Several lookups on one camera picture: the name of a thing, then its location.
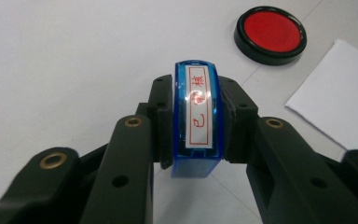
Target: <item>white paper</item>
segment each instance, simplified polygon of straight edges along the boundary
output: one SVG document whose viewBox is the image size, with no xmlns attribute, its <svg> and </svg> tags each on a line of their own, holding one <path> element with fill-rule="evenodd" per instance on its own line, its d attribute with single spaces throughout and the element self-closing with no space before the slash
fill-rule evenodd
<svg viewBox="0 0 358 224">
<path fill-rule="evenodd" d="M 212 97 L 208 66 L 186 66 L 186 147 L 212 148 Z"/>
<path fill-rule="evenodd" d="M 336 40 L 286 106 L 346 149 L 358 149 L 358 49 Z"/>
</svg>

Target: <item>red ink pad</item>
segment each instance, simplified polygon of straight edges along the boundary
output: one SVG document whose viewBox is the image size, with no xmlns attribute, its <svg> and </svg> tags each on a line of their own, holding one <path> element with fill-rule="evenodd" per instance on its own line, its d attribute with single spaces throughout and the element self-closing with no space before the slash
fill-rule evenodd
<svg viewBox="0 0 358 224">
<path fill-rule="evenodd" d="M 307 45 L 301 22 L 276 7 L 254 7 L 241 15 L 234 40 L 246 56 L 268 65 L 292 62 Z"/>
</svg>

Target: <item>blue plastic case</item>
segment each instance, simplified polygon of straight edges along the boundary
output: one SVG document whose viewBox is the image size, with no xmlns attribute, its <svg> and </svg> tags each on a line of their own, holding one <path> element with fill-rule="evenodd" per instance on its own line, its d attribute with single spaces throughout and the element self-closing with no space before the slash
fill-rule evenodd
<svg viewBox="0 0 358 224">
<path fill-rule="evenodd" d="M 223 157 L 223 110 L 213 63 L 175 65 L 172 177 L 206 177 Z"/>
</svg>

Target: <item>white table surface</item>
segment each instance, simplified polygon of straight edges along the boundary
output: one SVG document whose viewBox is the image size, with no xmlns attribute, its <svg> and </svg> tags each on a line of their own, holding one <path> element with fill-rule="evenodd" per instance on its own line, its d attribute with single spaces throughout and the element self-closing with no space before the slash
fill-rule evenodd
<svg viewBox="0 0 358 224">
<path fill-rule="evenodd" d="M 257 6 L 303 22 L 299 60 L 260 65 L 237 49 L 238 17 Z M 286 119 L 340 160 L 342 147 L 284 106 L 338 38 L 358 48 L 358 0 L 0 1 L 0 197 L 34 154 L 71 147 L 82 156 L 107 143 L 147 101 L 152 80 L 189 59 L 214 63 L 260 116 Z M 154 223 L 261 223 L 246 165 L 221 161 L 205 179 L 155 168 Z"/>
</svg>

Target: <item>white label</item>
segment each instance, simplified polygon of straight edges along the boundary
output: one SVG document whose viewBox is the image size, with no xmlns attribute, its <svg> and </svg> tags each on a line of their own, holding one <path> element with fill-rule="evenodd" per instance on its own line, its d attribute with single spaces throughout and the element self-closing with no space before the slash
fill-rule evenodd
<svg viewBox="0 0 358 224">
<path fill-rule="evenodd" d="M 208 66 L 186 66 L 186 147 L 212 148 L 213 101 Z"/>
</svg>

